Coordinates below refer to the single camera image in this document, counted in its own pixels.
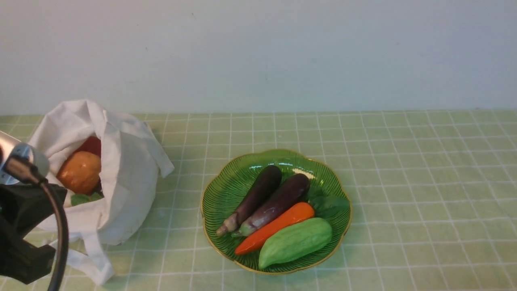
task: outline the scalloped plate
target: scalloped plate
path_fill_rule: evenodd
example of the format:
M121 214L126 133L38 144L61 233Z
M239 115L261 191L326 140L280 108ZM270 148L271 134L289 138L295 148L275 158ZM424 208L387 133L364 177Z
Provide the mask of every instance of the scalloped plate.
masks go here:
M311 180L311 191L321 189L326 196L340 196L350 200L336 174L320 162L290 150L247 154L229 162L210 182L203 194L201 214L206 238L221 255L256 273L287 274L321 264L339 249L341 240L350 226L352 203L345 211L327 219L332 226L332 240L325 247L295 261L272 265L264 270L258 269L259 251L244 256L235 255L235 248L244 238L232 238L230 235L220 238L216 235L216 229L232 214L260 171L268 165L278 166L282 170L283 180L295 173L304 173Z

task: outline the white cloth bag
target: white cloth bag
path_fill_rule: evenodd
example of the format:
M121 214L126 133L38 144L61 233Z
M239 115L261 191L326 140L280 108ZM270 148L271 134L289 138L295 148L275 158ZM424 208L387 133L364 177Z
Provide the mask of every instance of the white cloth bag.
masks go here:
M174 170L160 143L146 124L129 114L113 113L91 100L66 101L45 115L29 144L50 162L47 179L90 136L101 140L100 179L104 198L75 207L68 191L65 212L70 241L84 240L86 254L69 250L67 264L84 272L97 285L114 270L101 243L117 245L142 225L155 198L158 169L162 177ZM57 231L52 215L38 225ZM50 244L57 247L57 241Z

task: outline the table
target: table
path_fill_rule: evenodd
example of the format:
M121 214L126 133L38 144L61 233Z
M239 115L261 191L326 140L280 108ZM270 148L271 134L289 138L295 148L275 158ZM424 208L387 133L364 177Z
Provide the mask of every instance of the table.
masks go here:
M515 290L517 110L135 114L176 170L141 229L106 246L116 276L63 290ZM27 140L41 116L0 117ZM232 158L292 149L329 165L354 205L341 249L316 268L241 270L207 242L203 189ZM55 238L35 229L27 240ZM84 251L81 243L72 246ZM0 279L1 291L46 290Z

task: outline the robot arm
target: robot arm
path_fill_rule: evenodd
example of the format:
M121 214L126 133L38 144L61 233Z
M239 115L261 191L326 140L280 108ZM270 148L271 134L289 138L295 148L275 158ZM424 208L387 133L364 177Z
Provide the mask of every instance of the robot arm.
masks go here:
M68 255L63 209L67 189L49 185L48 171L45 155L0 132L0 275L30 284L50 273L56 250L49 245L37 248L23 238L54 213L59 242L48 290L58 291Z

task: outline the tomato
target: tomato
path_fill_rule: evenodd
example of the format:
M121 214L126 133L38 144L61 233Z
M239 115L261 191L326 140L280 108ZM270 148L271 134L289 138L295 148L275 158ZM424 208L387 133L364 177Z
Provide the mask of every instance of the tomato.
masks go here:
M74 153L85 151L100 157L100 149L100 139L96 136L90 136Z

